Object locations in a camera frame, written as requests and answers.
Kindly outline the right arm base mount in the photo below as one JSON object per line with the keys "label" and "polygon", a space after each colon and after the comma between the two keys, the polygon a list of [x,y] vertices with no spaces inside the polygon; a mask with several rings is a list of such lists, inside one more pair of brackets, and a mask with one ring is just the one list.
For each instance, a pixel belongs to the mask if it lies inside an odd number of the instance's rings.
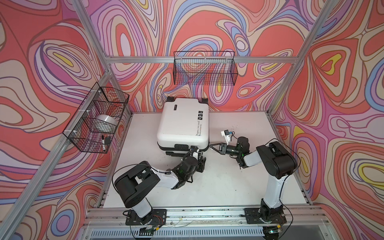
{"label": "right arm base mount", "polygon": [[244,217],[247,224],[276,224],[284,225],[287,223],[283,208],[269,209],[261,208],[245,208]]}

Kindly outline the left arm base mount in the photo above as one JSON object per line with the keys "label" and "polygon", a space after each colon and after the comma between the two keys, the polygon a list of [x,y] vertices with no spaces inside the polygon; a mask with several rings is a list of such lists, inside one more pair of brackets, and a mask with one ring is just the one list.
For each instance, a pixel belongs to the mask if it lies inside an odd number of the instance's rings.
{"label": "left arm base mount", "polygon": [[123,212],[126,217],[126,226],[153,226],[161,227],[166,223],[166,209],[152,209],[146,216],[140,218],[134,210]]}

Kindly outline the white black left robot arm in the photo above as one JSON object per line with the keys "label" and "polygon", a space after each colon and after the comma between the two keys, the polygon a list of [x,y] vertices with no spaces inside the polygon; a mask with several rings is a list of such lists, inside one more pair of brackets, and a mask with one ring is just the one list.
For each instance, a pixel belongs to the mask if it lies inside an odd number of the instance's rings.
{"label": "white black left robot arm", "polygon": [[153,214],[147,195],[155,188],[177,190],[186,183],[193,183],[193,175],[205,170],[206,157],[195,150],[182,155],[181,162],[172,169],[158,170],[147,161],[129,165],[131,169],[113,181],[115,191],[125,207],[140,219]]}

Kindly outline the black white suitcase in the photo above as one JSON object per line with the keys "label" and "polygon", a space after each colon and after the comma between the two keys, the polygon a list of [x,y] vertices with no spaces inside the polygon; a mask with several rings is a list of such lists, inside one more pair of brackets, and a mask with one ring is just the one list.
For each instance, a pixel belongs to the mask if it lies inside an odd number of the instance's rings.
{"label": "black white suitcase", "polygon": [[167,155],[209,148],[208,99],[167,97],[157,132],[157,144]]}

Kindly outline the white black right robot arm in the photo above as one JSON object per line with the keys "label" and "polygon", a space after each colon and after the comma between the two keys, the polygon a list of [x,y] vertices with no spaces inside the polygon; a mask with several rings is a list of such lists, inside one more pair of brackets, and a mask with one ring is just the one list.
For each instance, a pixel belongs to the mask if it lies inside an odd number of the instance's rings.
{"label": "white black right robot arm", "polygon": [[267,210],[281,208],[285,181],[299,166],[298,161],[281,142],[272,140],[266,145],[256,147],[253,152],[250,151],[249,139],[246,137],[239,137],[235,146],[216,143],[210,144],[209,147],[221,155],[234,157],[243,169],[262,163],[269,174],[262,206]]}

